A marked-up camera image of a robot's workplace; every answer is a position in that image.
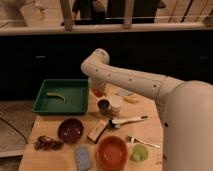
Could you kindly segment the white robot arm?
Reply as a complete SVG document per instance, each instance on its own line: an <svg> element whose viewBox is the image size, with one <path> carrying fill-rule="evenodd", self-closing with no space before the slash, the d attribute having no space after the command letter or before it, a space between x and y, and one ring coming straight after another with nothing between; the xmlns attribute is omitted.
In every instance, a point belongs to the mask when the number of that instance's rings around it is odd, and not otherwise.
<svg viewBox="0 0 213 171"><path fill-rule="evenodd" d="M91 88L108 83L152 99L163 129L162 171L213 171L213 85L123 69L102 49L81 64Z"/></svg>

